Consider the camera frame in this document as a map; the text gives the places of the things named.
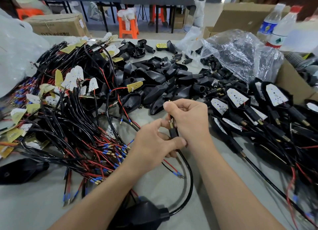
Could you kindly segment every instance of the white bottle cap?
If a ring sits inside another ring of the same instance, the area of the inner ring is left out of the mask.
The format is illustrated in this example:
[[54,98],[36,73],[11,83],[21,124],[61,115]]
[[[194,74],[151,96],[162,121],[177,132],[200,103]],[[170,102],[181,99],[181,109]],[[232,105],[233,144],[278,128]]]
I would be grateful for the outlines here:
[[282,11],[285,6],[286,6],[285,4],[278,3],[278,4],[275,6],[274,10],[276,10],[276,11]]

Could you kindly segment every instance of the tiled floor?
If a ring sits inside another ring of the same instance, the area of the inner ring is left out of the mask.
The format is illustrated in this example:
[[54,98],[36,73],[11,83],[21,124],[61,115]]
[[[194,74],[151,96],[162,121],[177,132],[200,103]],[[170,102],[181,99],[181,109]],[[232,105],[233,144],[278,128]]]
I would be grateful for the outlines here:
[[[89,14],[87,13],[87,9],[89,6],[89,3],[84,3],[84,7],[86,10],[86,14],[88,16],[88,22],[86,23],[90,33],[93,37],[103,37],[106,33],[104,22],[101,19],[101,21],[95,21],[93,19],[89,18]],[[140,5],[135,5],[136,13],[138,15]],[[212,3],[206,3],[205,9],[204,9],[204,24],[203,26],[214,26],[216,23],[218,17],[220,16],[220,13],[222,11],[223,5],[222,4],[212,4]],[[80,6],[75,7],[76,10],[82,12],[82,9]],[[146,16],[149,21],[149,6],[145,5],[145,11]],[[117,21],[117,15],[116,15],[116,9],[114,8],[114,15],[115,15],[115,21],[116,23],[113,23],[113,18],[111,14],[110,8],[107,10],[108,18],[106,18],[108,30],[110,32],[113,32],[114,34],[118,34],[118,21]],[[167,20],[169,20],[169,8],[167,9]],[[159,33],[156,33],[156,26],[148,26],[148,21],[146,18],[144,20],[141,19],[141,15],[138,19],[138,29],[140,35],[138,38],[144,38],[144,39],[160,39],[160,40],[180,40],[182,39],[186,32],[191,27],[191,23],[193,19],[191,16],[187,19],[186,25],[183,29],[175,29],[174,33],[171,34],[171,28],[165,28],[162,26],[161,21],[159,21]]]

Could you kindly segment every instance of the hand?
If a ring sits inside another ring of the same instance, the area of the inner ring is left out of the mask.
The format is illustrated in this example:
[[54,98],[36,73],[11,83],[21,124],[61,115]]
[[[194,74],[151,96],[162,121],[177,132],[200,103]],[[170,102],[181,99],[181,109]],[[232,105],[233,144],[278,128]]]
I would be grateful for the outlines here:
[[163,119],[157,119],[137,132],[124,163],[130,164],[130,168],[140,176],[159,166],[171,151],[186,146],[184,138],[176,137],[170,140],[168,135],[158,132],[160,127],[167,127],[167,123]]
[[173,116],[174,125],[188,142],[190,149],[210,137],[208,107],[205,103],[200,103],[190,99],[178,99],[173,102],[163,104],[165,111]]

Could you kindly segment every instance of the red and white bottle label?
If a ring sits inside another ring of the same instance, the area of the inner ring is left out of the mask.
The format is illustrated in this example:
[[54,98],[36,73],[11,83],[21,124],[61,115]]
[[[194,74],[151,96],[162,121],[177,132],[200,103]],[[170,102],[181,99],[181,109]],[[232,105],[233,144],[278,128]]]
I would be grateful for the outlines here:
[[280,48],[286,39],[286,35],[276,35],[272,34],[268,39],[268,42],[265,44],[266,46]]

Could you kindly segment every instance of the blue bottle label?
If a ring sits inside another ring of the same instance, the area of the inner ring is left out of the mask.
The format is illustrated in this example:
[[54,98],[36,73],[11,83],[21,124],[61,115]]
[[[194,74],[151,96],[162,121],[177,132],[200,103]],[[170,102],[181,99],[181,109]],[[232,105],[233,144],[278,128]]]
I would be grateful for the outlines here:
[[259,32],[265,35],[272,34],[274,27],[277,26],[278,23],[268,23],[263,21],[262,25],[260,26]]

